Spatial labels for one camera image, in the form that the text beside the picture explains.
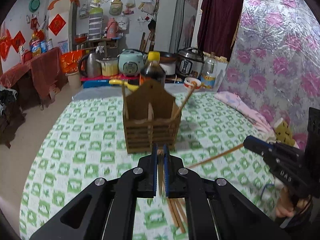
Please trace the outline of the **person's right hand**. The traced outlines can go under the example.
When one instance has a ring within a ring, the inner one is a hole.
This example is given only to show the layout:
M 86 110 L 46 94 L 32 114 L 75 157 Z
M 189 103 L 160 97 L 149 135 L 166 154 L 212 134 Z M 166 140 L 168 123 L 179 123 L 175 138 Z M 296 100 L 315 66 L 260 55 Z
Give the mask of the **person's right hand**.
M 293 217 L 299 212 L 303 213 L 311 204 L 310 197 L 300 199 L 297 204 L 293 204 L 290 199 L 289 190 L 287 187 L 283 187 L 280 191 L 280 195 L 276 205 L 276 217 L 287 218 Z

